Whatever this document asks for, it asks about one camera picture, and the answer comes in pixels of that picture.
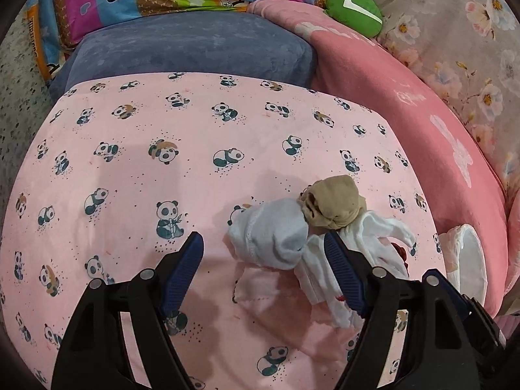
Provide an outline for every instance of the gray speckled fabric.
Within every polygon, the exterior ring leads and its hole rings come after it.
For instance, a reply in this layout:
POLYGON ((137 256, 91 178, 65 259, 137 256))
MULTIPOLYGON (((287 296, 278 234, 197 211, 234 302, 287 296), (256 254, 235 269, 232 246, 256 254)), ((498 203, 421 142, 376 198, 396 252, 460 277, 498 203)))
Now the gray speckled fabric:
POLYGON ((56 101, 86 80, 149 72, 220 73, 308 87, 314 49, 249 13, 148 16, 88 34, 50 86, 56 101))
POLYGON ((18 170, 51 108, 20 13, 0 44, 0 233, 18 170))

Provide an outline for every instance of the silver screw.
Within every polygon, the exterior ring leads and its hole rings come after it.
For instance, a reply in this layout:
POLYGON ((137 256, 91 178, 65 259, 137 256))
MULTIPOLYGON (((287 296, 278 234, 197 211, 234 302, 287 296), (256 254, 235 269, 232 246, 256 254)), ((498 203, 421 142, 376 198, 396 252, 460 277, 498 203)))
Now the silver screw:
POLYGON ((154 271, 150 268, 147 268, 146 270, 141 271, 139 274, 139 277, 141 277, 143 280, 150 280, 154 275, 154 271))
POLYGON ((101 283, 101 279, 94 279, 88 284, 88 287, 90 287, 91 289, 98 289, 101 287, 101 283))
POLYGON ((430 285, 430 286, 436 286, 439 284, 439 279, 435 276, 428 276, 426 277, 426 282, 430 285))
POLYGON ((372 270, 372 274, 374 274, 374 276, 379 277, 380 279, 382 279, 383 277, 386 276, 386 270, 383 267, 375 267, 372 270))

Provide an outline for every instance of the green pillow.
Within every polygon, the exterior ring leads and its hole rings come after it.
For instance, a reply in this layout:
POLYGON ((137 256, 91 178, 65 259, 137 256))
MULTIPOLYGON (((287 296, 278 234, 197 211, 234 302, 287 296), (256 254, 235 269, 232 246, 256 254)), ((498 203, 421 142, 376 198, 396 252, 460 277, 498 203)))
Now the green pillow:
POLYGON ((373 0, 327 0, 327 13, 332 19, 348 26, 367 38, 381 32, 381 12, 373 0))

